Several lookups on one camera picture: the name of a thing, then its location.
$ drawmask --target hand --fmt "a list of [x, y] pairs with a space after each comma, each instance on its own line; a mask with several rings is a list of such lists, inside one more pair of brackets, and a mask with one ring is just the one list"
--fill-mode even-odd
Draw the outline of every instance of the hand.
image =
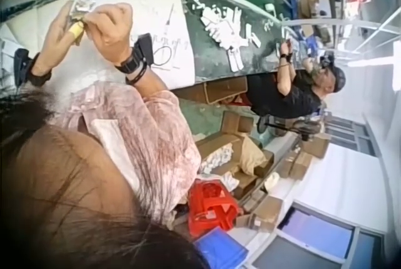
[[131, 55], [131, 5], [104, 4], [84, 16], [86, 33], [102, 56], [120, 66]]
[[289, 54], [289, 48], [287, 42], [284, 42], [280, 46], [280, 54], [282, 55], [288, 55]]
[[79, 26], [74, 25], [67, 30], [68, 15], [73, 2], [68, 1], [51, 22], [44, 39], [42, 50], [32, 67], [31, 73], [43, 76], [63, 61], [70, 46], [75, 42], [79, 34]]

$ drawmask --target green table surface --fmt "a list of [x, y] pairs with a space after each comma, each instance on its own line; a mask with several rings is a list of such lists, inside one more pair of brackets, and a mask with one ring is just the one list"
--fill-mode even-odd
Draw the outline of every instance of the green table surface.
[[[20, 13], [21, 11], [25, 11], [35, 6], [50, 3], [51, 1], [54, 0], [27, 1], [27, 3], [22, 7], [8, 9], [2, 14], [3, 17], [12, 17], [16, 13]], [[265, 0], [253, 1], [253, 4], [259, 3], [259, 6], [263, 6], [263, 4], [266, 3]], [[202, 0], [202, 2], [207, 6], [215, 4], [219, 8], [226, 6], [234, 9], [237, 6], [242, 9], [241, 36], [245, 37], [245, 24], [250, 23], [253, 32], [258, 36], [262, 45], [260, 48], [256, 48], [252, 43], [250, 43], [248, 47], [241, 47], [241, 58], [244, 63], [244, 69], [233, 73], [229, 66], [226, 50], [218, 47], [217, 43], [214, 42], [214, 40], [209, 37], [208, 33], [204, 30], [204, 25], [200, 20], [201, 10], [192, 10], [192, 0], [183, 0], [190, 41], [194, 52], [196, 83], [231, 76], [273, 71], [275, 69], [277, 63], [266, 63], [263, 61], [263, 58], [275, 51], [276, 42], [281, 39], [281, 29], [278, 26], [273, 26], [270, 31], [265, 31], [264, 24], [268, 21], [265, 16], [255, 12], [251, 8], [236, 4], [233, 0]]]

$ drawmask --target window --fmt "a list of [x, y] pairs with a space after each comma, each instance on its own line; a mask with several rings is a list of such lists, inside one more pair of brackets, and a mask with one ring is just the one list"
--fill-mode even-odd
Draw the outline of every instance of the window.
[[253, 266], [260, 269], [340, 269], [334, 263], [310, 253], [290, 241], [276, 237], [268, 248], [256, 259]]
[[272, 237], [245, 268], [384, 268], [381, 235], [298, 204], [291, 207]]
[[331, 143], [344, 148], [377, 156], [366, 126], [351, 120], [333, 117], [326, 123], [326, 133], [331, 134]]
[[352, 238], [346, 229], [292, 208], [279, 229], [308, 246], [338, 258], [345, 258]]

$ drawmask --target black cap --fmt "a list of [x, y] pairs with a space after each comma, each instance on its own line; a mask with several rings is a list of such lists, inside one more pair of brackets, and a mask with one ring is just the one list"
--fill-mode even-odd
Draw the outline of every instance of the black cap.
[[336, 78], [336, 83], [334, 84], [333, 92], [339, 92], [341, 89], [343, 89], [345, 85], [344, 71], [341, 68], [338, 68], [337, 66], [334, 65], [330, 65], [328, 69], [331, 70], [331, 72]]

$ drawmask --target woman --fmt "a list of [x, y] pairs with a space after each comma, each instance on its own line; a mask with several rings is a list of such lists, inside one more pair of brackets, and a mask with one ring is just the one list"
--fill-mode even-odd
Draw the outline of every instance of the woman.
[[[71, 3], [52, 22], [29, 68], [51, 77], [78, 33]], [[132, 9], [84, 17], [102, 56], [131, 59]], [[200, 156], [178, 99], [145, 63], [127, 83], [97, 82], [54, 114], [41, 90], [1, 98], [3, 261], [30, 268], [208, 268], [195, 246], [164, 227], [195, 179]]]

